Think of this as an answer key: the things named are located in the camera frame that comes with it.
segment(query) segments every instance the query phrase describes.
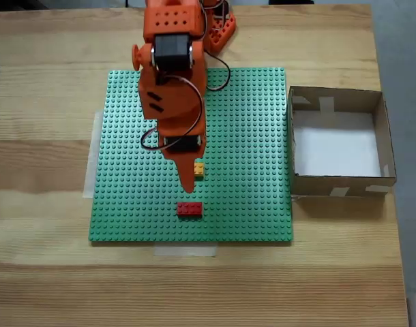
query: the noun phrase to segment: red lego brick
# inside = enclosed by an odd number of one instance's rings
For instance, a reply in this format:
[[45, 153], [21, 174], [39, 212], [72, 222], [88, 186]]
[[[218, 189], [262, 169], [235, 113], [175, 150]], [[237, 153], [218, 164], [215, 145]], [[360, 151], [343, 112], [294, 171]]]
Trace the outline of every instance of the red lego brick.
[[180, 217], [201, 216], [202, 202], [178, 202], [176, 205], [176, 213]]

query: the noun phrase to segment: floor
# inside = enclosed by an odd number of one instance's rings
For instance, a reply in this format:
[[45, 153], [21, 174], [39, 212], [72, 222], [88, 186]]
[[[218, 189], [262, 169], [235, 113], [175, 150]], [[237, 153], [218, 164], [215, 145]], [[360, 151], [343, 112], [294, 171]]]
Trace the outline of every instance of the floor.
[[[396, 206], [407, 296], [416, 292], [416, 0], [316, 0], [371, 3], [381, 83], [387, 98], [398, 173]], [[49, 8], [123, 7], [124, 0], [42, 0]], [[268, 0], [233, 0], [262, 5]], [[144, 6], [144, 0], [129, 0]]]

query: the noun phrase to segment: orange robotic arm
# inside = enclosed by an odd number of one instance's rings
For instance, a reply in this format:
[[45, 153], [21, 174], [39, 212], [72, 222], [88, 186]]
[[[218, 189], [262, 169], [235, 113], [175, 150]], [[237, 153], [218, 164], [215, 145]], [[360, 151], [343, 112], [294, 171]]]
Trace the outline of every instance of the orange robotic arm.
[[[146, 5], [146, 43], [141, 49], [133, 45], [132, 62], [135, 70], [143, 67], [138, 92], [144, 117], [156, 119], [157, 126], [143, 135], [141, 144], [172, 159], [184, 190], [191, 193], [194, 160], [203, 156], [206, 144], [204, 51], [222, 49], [235, 30], [235, 17], [225, 0], [147, 0]], [[214, 13], [220, 6], [222, 21]], [[146, 146], [145, 138], [155, 131], [158, 146]]]

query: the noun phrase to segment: wire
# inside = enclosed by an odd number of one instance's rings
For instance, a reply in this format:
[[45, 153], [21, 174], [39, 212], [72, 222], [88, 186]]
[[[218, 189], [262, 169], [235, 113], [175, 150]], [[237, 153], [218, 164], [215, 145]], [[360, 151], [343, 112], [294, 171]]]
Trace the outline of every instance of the wire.
[[224, 25], [226, 24], [226, 4], [225, 4], [225, 0], [222, 1], [222, 27], [220, 27], [219, 29], [215, 29], [213, 28], [214, 31], [221, 31], [224, 28]]
[[216, 9], [217, 7], [220, 7], [224, 2], [225, 0], [220, 0], [219, 2], [217, 2], [215, 5], [212, 5], [211, 7], [203, 7], [203, 8], [204, 9]]
[[187, 78], [182, 77], [182, 76], [178, 76], [178, 75], [165, 75], [164, 78], [172, 78], [172, 79], [175, 79], [175, 80], [179, 80], [181, 82], [184, 82], [185, 84], [187, 84], [188, 86], [190, 86], [192, 88], [192, 90], [198, 96], [198, 100], [199, 100], [199, 114], [198, 114], [196, 120], [194, 121], [194, 123], [190, 126], [190, 128], [188, 128], [187, 131], [182, 136], [179, 136], [179, 138], [177, 140], [171, 142], [170, 144], [165, 144], [165, 145], [162, 145], [162, 146], [147, 146], [147, 145], [145, 145], [145, 140], [146, 140], [147, 136], [149, 136], [153, 132], [155, 132], [157, 130], [157, 127], [158, 126], [155, 126], [155, 127], [151, 128], [151, 129], [149, 129], [148, 131], [146, 131], [141, 136], [140, 143], [141, 143], [141, 147], [143, 149], [145, 149], [145, 150], [148, 150], [148, 151], [164, 150], [164, 149], [170, 148], [171, 146], [175, 145], [180, 140], [182, 140], [184, 137], [186, 137], [194, 129], [194, 127], [197, 125], [197, 123], [200, 121], [200, 118], [202, 117], [202, 112], [203, 112], [203, 98], [202, 98], [202, 95], [200, 94], [199, 90], [197, 89], [197, 86], [194, 85], [193, 83], [191, 83]]
[[224, 81], [224, 83], [222, 85], [220, 85], [219, 87], [208, 87], [208, 85], [207, 85], [207, 90], [210, 90], [210, 91], [220, 91], [220, 90], [224, 89], [228, 85], [229, 80], [231, 79], [231, 69], [228, 66], [228, 64], [225, 61], [221, 60], [219, 57], [216, 57], [214, 54], [211, 54], [211, 53], [209, 53], [206, 50], [205, 50], [205, 53], [207, 55], [209, 55], [211, 58], [217, 59], [218, 61], [220, 61], [221, 63], [223, 63], [225, 65], [225, 67], [227, 68], [227, 70], [228, 70], [228, 76], [226, 77], [226, 80]]
[[225, 0], [220, 0], [219, 2], [217, 2], [215, 5], [213, 5], [211, 7], [204, 7], [203, 0], [199, 0], [200, 8], [201, 8], [202, 13], [203, 13], [204, 29], [203, 29], [202, 35], [200, 37], [198, 37], [197, 40], [203, 40], [205, 38], [207, 32], [208, 32], [207, 10], [208, 9], [215, 9], [215, 8], [219, 7], [220, 5], [222, 5], [224, 2], [225, 2]]

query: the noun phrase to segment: yellow lego brick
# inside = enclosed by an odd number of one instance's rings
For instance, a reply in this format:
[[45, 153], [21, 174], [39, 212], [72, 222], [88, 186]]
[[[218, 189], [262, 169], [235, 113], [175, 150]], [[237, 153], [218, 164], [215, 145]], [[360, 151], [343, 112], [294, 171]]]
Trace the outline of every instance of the yellow lego brick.
[[194, 176], [203, 177], [203, 163], [202, 162], [194, 163]]

